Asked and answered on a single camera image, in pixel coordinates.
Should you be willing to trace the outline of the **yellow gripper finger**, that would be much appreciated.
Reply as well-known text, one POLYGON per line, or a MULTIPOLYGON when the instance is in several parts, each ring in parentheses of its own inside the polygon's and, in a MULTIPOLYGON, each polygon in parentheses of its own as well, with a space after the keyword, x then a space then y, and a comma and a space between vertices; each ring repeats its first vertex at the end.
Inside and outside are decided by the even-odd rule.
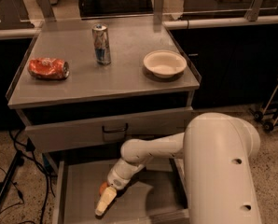
POLYGON ((113 187, 106 187, 101 189, 100 199, 95 208, 95 215, 102 216, 107 207, 115 200, 117 191, 113 187))

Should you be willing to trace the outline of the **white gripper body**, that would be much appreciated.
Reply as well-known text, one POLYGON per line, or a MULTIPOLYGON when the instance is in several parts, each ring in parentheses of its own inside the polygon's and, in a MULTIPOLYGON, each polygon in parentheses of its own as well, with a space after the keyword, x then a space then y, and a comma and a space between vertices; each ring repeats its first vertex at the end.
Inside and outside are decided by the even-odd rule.
POLYGON ((112 168, 107 175, 107 184, 116 189, 123 190, 131 181, 132 174, 117 168, 112 168))

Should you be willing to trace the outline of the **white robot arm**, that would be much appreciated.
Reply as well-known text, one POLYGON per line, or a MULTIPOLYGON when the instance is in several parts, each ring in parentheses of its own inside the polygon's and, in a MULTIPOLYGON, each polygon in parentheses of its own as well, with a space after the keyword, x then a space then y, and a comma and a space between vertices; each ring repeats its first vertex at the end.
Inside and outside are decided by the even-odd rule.
POLYGON ((100 189, 101 216, 132 177, 154 158, 181 158, 190 224, 262 224, 249 160, 260 137, 249 122, 203 113, 182 133, 154 140, 130 139, 100 189))

